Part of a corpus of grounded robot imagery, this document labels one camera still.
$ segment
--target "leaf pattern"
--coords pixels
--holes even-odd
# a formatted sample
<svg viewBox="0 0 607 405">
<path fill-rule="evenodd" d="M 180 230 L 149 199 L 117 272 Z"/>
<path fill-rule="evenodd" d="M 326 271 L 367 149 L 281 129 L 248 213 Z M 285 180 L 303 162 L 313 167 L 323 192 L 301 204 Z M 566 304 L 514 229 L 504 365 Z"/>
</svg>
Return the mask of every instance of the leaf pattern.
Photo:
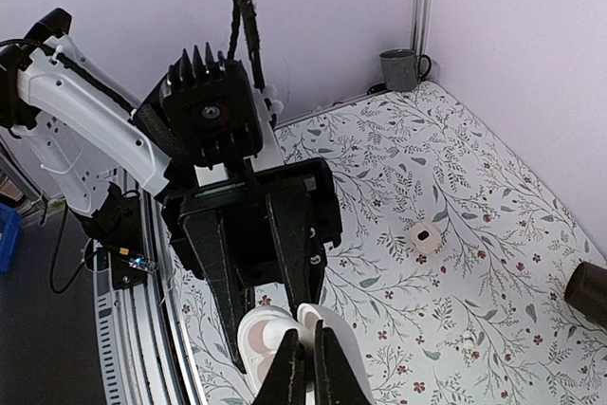
<svg viewBox="0 0 607 405">
<path fill-rule="evenodd" d="M 277 132 L 287 161 L 331 166 L 344 226 L 323 304 L 352 326 L 378 404 L 607 402 L 607 334 L 562 295 L 580 261 L 604 265 L 572 215 L 462 104 L 433 83 Z M 433 222 L 440 249 L 408 230 Z M 250 403 L 206 283 L 175 259 L 209 403 Z M 286 304 L 281 285 L 259 304 Z M 466 349 L 465 332 L 475 340 Z"/>
</svg>

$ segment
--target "mug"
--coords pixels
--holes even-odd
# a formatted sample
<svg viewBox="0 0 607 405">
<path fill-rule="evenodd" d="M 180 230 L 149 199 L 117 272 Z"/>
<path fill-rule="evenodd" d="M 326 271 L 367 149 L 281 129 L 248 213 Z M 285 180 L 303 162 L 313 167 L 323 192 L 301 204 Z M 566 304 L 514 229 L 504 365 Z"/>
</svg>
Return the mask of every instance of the mug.
<svg viewBox="0 0 607 405">
<path fill-rule="evenodd" d="M 565 302 L 607 329 L 607 269 L 580 263 L 569 278 Z"/>
<path fill-rule="evenodd" d="M 412 49 L 391 49 L 379 54 L 383 80 L 389 90 L 409 92 L 428 76 L 432 61 L 426 54 L 415 55 Z M 428 68 L 421 72 L 421 61 L 428 62 Z"/>
</svg>

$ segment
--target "black cable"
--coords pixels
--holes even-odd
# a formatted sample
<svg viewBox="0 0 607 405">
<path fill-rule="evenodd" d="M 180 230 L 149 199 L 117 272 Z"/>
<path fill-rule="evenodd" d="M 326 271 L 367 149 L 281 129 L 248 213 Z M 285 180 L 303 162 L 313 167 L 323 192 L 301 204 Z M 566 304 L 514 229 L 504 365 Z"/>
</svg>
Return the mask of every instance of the black cable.
<svg viewBox="0 0 607 405">
<path fill-rule="evenodd" d="M 17 135 L 15 132 L 13 132 L 11 128 L 8 128 L 7 130 L 9 130 L 9 135 L 11 135 L 13 138 L 22 139 L 19 135 Z"/>
<path fill-rule="evenodd" d="M 10 45 L 36 46 L 39 47 L 47 56 L 52 56 L 55 53 L 55 49 L 53 49 L 49 45 L 45 45 L 41 42 L 36 42 L 35 40 L 29 40 L 28 38 L 11 38 L 9 40 L 4 40 L 3 42 L 0 42 L 0 47 Z"/>
<path fill-rule="evenodd" d="M 228 49 L 228 59 L 233 59 L 238 45 L 238 33 L 242 19 L 245 39 L 247 41 L 248 59 L 253 71 L 253 82 L 256 88 L 264 90 L 266 83 L 264 81 L 264 72 L 262 71 L 262 62 L 259 53 L 259 32 L 257 30 L 257 20 L 255 17 L 255 7 L 253 0 L 232 0 L 232 22 L 230 35 L 230 48 Z"/>
<path fill-rule="evenodd" d="M 43 191 L 40 191 L 40 197 L 44 196 Z M 46 223 L 46 215 L 48 214 L 48 201 L 42 207 L 42 213 L 40 214 L 40 220 L 38 221 L 38 226 L 43 227 Z"/>
<path fill-rule="evenodd" d="M 126 192 L 124 192 L 124 193 L 122 194 L 122 196 L 126 198 L 126 197 L 127 197 L 129 194 L 131 194 L 131 193 L 132 193 L 132 194 L 133 194 L 133 196 L 134 196 L 134 197 L 136 197 L 136 198 L 140 198 L 140 197 L 141 197 L 141 193 L 139 193 L 139 190 L 137 190 L 137 189 L 131 189 L 131 190 L 127 190 Z"/>
<path fill-rule="evenodd" d="M 55 240 L 55 247 L 53 248 L 53 256 L 52 256 L 52 259 L 50 260 L 50 269 L 48 271 L 48 284 L 50 285 L 50 289 L 52 290 L 52 292 L 55 294 L 64 294 L 69 289 L 69 287 L 74 283 L 74 281 L 78 277 L 78 274 L 80 274 L 80 272 L 83 270 L 84 266 L 86 265 L 86 261 L 93 258 L 98 253 L 98 251 L 100 251 L 100 250 L 93 251 L 90 255 L 84 256 L 84 258 L 82 258 L 81 263 L 78 265 L 78 267 L 76 267 L 76 270 L 74 270 L 74 272 L 72 273 L 72 275 L 69 278 L 69 280 L 67 281 L 67 283 L 59 289 L 57 287 L 55 287 L 54 278 L 53 278 L 55 275 L 55 264 L 57 263 L 57 256 L 59 255 L 59 247 L 61 245 L 61 240 L 64 237 L 65 222 L 67 221 L 68 213 L 69 213 L 69 208 L 67 207 L 67 203 L 65 203 L 64 214 L 61 219 L 61 224 L 59 225 L 59 234 L 57 235 L 57 239 Z"/>
<path fill-rule="evenodd" d="M 39 47 L 47 56 L 52 56 L 55 54 L 56 49 L 52 46 L 46 45 L 42 42 L 36 42 L 35 40 L 29 40 L 28 38 L 11 38 L 9 40 L 5 40 L 0 42 L 0 47 L 10 46 L 10 45 L 27 45 L 27 46 L 36 46 Z M 131 114 L 133 110 L 133 106 L 129 103 L 121 94 L 116 92 L 111 87 L 108 87 L 101 81 L 97 80 L 93 75 L 91 75 L 84 68 L 76 64 L 69 57 L 67 57 L 62 52 L 58 53 L 56 56 L 57 60 L 61 62 L 65 68 L 72 70 L 78 76 L 80 76 L 87 83 L 91 84 L 97 90 L 101 91 L 103 94 L 107 95 L 112 101 L 114 101 L 120 108 L 124 111 Z"/>
</svg>

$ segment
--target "lavender wall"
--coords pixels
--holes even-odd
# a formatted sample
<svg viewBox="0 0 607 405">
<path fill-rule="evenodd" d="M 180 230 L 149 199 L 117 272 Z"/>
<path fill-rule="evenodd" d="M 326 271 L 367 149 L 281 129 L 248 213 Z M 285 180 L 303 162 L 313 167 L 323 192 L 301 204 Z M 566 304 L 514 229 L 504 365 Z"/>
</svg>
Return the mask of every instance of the lavender wall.
<svg viewBox="0 0 607 405">
<path fill-rule="evenodd" d="M 255 1 L 264 69 L 285 101 L 284 118 L 364 93 L 380 81 L 377 54 L 410 41 L 413 0 Z M 0 37 L 6 38 L 22 36 L 55 7 L 67 9 L 74 16 L 71 35 L 84 53 L 140 98 L 183 47 L 205 41 L 215 50 L 228 47 L 231 0 L 1 4 Z"/>
<path fill-rule="evenodd" d="M 433 0 L 433 78 L 607 251 L 607 0 Z"/>
</svg>

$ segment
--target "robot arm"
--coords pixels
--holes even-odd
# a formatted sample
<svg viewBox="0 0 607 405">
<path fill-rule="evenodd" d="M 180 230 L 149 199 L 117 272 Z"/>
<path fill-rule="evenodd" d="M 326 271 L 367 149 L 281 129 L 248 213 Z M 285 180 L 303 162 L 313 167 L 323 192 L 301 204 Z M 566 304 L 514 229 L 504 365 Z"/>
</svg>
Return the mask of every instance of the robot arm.
<svg viewBox="0 0 607 405">
<path fill-rule="evenodd" d="M 230 356 L 243 371 L 237 328 L 254 307 L 254 287 L 285 284 L 293 315 L 299 304 L 317 303 L 324 245 L 336 247 L 341 234 L 327 163 L 283 163 L 252 5 L 234 0 L 227 59 L 218 53 L 215 60 L 209 46 L 204 62 L 196 47 L 192 58 L 184 50 L 137 109 L 76 48 L 61 9 L 0 53 L 0 126 L 30 144 L 85 232 L 108 248 L 138 248 L 138 201 L 103 177 L 82 139 L 162 203 L 175 253 L 208 281 Z M 252 90 L 233 59 L 241 15 Z"/>
<path fill-rule="evenodd" d="M 134 101 L 89 63 L 68 35 L 52 36 L 46 44 Z M 169 184 L 165 173 L 171 160 L 133 125 L 130 112 L 57 57 L 47 56 L 39 48 L 29 55 L 31 64 L 20 71 L 17 80 L 18 94 L 20 100 L 42 112 L 36 116 L 34 128 L 15 125 L 12 132 L 26 139 L 42 167 L 59 184 L 70 209 L 81 216 L 90 217 L 102 206 L 109 183 L 100 179 L 105 170 L 84 156 L 79 136 L 112 157 L 144 191 L 157 196 Z"/>
</svg>

